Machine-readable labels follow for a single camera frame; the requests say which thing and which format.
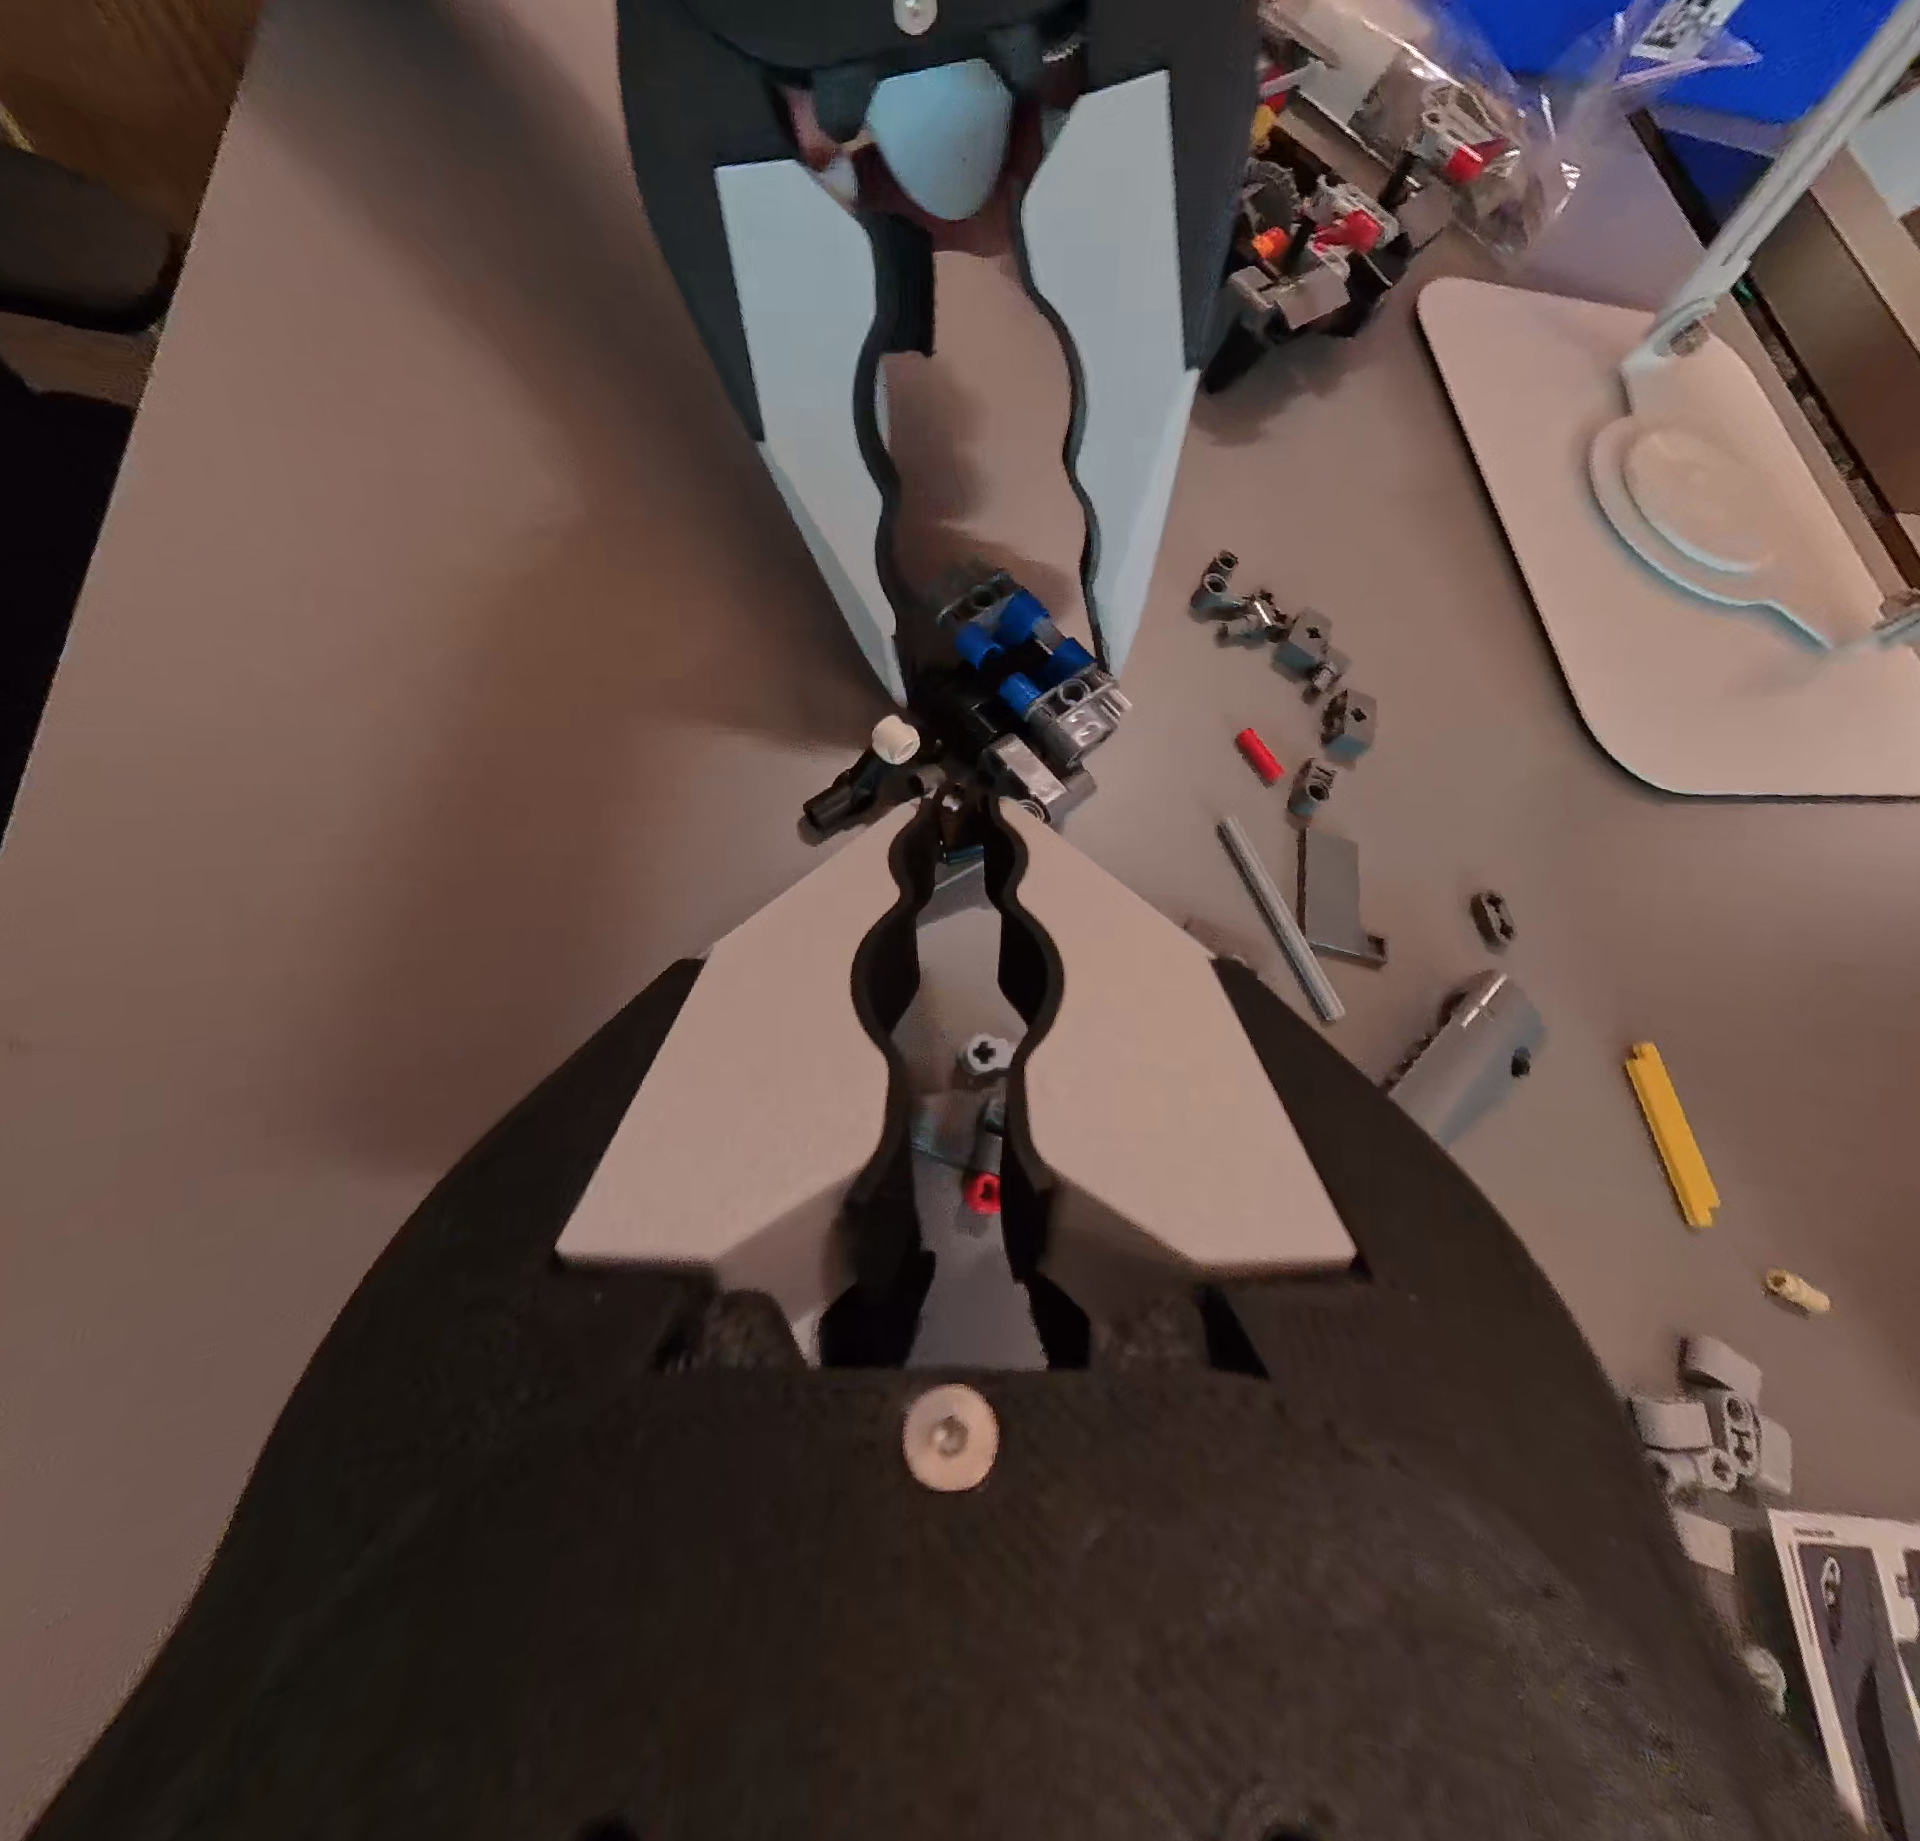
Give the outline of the lego instruction booklet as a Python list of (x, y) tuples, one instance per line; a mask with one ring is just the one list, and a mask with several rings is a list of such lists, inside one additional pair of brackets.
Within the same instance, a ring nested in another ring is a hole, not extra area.
[(1918, 1834), (1918, 1523), (1769, 1508), (1802, 1694), (1843, 1807)]

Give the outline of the dark monitor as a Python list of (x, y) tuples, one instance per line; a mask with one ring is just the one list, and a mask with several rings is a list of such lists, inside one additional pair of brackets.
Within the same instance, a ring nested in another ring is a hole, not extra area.
[(1789, 390), (1918, 586), (1918, 90), (1878, 106), (1755, 253), (1749, 284)]

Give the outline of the clear bag of lego parts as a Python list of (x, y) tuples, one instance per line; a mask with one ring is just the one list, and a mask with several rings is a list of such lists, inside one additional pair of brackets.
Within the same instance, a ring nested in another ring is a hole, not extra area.
[(1632, 0), (1540, 75), (1513, 72), (1457, 0), (1257, 0), (1260, 29), (1312, 52), (1304, 100), (1513, 264), (1559, 220), (1614, 118), (1745, 63), (1642, 66), (1629, 52), (1662, 0)]

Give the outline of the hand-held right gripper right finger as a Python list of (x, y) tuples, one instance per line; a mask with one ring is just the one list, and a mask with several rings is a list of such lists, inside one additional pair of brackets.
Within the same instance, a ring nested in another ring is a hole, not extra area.
[(1365, 1277), (1229, 992), (1260, 982), (1018, 806), (981, 843), (1023, 1019), (1002, 1243), (1044, 1358), (1164, 1301)]

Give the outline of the yellow lego beam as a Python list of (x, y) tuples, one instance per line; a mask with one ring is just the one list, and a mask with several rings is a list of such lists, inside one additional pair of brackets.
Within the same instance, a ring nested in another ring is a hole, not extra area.
[(1652, 1041), (1637, 1041), (1626, 1049), (1622, 1066), (1683, 1221), (1692, 1231), (1712, 1227), (1720, 1194), (1667, 1061)]

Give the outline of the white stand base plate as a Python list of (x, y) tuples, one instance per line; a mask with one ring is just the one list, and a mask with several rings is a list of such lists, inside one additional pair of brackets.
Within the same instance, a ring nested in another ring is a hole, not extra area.
[(1916, 647), (1753, 369), (1468, 279), (1427, 349), (1575, 711), (1676, 796), (1916, 798)]

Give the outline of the white printed tag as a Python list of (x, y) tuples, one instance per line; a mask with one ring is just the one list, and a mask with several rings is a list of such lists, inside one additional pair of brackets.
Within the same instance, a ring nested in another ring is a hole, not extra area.
[(1629, 62), (1697, 68), (1755, 59), (1728, 39), (1745, 0), (1662, 0), (1639, 29)]

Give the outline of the dark chair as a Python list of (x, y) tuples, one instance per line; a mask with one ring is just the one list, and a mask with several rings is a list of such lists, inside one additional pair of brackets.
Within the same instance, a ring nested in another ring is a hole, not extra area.
[(3, 148), (3, 311), (131, 337), (170, 311), (184, 244), (60, 163)]

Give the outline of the light grey lego axle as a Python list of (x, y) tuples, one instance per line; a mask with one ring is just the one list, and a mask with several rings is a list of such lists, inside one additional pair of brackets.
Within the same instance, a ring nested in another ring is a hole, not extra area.
[(1237, 819), (1228, 817), (1214, 822), (1214, 834), (1223, 843), (1237, 875), (1240, 876), (1256, 911), (1260, 911), (1267, 929), (1280, 944), (1284, 962), (1288, 965), (1293, 977), (1307, 994), (1310, 1006), (1316, 1011), (1318, 1019), (1325, 1024), (1343, 1019), (1345, 1004), (1339, 992), (1328, 979), (1318, 953), (1312, 949), (1299, 917), (1288, 906), (1280, 883), (1262, 864), (1260, 852), (1245, 834), (1245, 827)]

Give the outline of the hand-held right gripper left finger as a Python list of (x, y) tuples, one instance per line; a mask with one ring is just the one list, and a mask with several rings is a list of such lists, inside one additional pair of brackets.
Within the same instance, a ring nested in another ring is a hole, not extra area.
[(922, 985), (933, 807), (907, 801), (722, 937), (558, 1238), (574, 1268), (703, 1277), (898, 1365), (933, 1281), (898, 1031)]

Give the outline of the grey curved lego panel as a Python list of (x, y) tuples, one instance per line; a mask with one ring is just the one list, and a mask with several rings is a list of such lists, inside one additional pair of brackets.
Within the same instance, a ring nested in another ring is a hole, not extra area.
[(1480, 970), (1443, 1000), (1435, 1022), (1379, 1082), (1443, 1148), (1489, 1119), (1535, 1072), (1547, 1028), (1503, 969)]

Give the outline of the grey lego piece red pin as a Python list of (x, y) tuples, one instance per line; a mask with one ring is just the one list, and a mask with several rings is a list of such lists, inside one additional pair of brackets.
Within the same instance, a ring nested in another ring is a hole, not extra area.
[(1007, 1091), (1016, 1055), (1014, 1036), (978, 1033), (956, 1052), (951, 1087), (914, 1101), (911, 1147), (957, 1180), (967, 1227), (995, 1223), (1002, 1210)]

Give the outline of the black lego chassis assembly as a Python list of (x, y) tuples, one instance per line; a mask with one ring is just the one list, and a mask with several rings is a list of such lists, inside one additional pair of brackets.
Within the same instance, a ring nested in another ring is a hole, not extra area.
[(1398, 208), (1271, 130), (1245, 161), (1203, 391), (1233, 387), (1284, 343), (1355, 337), (1410, 255)]

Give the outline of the blue and grey lego assembly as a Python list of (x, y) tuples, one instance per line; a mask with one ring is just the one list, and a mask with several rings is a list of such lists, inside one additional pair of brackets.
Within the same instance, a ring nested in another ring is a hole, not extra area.
[(947, 858), (974, 849), (997, 796), (1063, 824), (1095, 795), (1090, 756), (1129, 711), (1117, 676), (1005, 570), (957, 576), (918, 637), (909, 700), (859, 756), (806, 796), (801, 832), (824, 841), (907, 798), (935, 798)]

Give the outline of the pile of light grey connectors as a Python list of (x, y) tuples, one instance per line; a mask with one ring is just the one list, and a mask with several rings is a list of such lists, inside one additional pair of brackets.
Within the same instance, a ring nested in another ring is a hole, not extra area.
[(1764, 1403), (1764, 1369), (1710, 1333), (1684, 1333), (1669, 1391), (1631, 1391), (1624, 1414), (1667, 1519), (1704, 1572), (1731, 1579), (1796, 1482), (1789, 1430)]

